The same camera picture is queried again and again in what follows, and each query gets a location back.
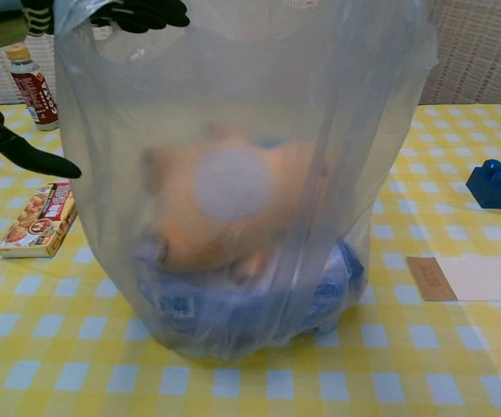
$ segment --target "stuffed animal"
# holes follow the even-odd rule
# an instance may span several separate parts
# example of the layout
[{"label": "stuffed animal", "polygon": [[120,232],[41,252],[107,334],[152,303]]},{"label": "stuffed animal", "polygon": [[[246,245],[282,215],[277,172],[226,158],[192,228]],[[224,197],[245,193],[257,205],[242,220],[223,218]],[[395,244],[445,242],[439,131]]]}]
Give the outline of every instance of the stuffed animal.
[{"label": "stuffed animal", "polygon": [[[314,145],[259,146],[220,128],[196,144],[146,151],[144,186],[156,197],[147,238],[156,267],[191,273],[232,266],[239,278],[260,274],[299,207]],[[329,173],[323,162],[318,198]]]}]

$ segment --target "table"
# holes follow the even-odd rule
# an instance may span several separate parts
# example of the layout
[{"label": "table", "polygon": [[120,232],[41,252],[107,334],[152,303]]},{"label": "table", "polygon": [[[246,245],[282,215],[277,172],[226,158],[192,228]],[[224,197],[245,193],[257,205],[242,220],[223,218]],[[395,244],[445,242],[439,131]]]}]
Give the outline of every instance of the table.
[{"label": "table", "polygon": [[[35,132],[22,106],[7,124]],[[501,159],[501,105],[426,106],[372,218],[371,285],[339,330],[240,363],[148,337],[76,222],[53,260],[0,259],[0,416],[501,416],[501,302],[424,302],[408,255],[501,255],[501,211],[465,187]],[[0,238],[42,183],[0,157]]]}]

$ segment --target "plastic bag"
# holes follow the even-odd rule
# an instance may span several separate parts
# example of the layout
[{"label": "plastic bag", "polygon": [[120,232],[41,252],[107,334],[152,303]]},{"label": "plastic bag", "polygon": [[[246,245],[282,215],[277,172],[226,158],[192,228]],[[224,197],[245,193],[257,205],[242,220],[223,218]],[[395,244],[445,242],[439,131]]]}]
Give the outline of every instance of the plastic bag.
[{"label": "plastic bag", "polygon": [[419,0],[197,0],[96,36],[56,2],[65,155],[97,260],[164,345],[238,359],[337,327],[436,63]]}]

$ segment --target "blue lego brick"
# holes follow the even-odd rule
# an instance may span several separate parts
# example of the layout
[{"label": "blue lego brick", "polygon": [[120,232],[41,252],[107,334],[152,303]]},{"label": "blue lego brick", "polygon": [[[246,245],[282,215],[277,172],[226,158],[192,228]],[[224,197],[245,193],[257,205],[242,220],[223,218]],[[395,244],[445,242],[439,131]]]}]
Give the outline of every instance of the blue lego brick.
[{"label": "blue lego brick", "polygon": [[488,160],[476,167],[466,186],[483,209],[501,209],[501,162]]}]

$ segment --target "cardboard box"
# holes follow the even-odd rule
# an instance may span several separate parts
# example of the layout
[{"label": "cardboard box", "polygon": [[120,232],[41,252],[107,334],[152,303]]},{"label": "cardboard box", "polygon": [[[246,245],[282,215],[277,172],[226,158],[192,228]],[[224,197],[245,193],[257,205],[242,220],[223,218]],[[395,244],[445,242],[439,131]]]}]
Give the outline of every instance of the cardboard box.
[{"label": "cardboard box", "polygon": [[76,206],[68,182],[39,188],[0,242],[4,258],[55,256],[76,219]]}]

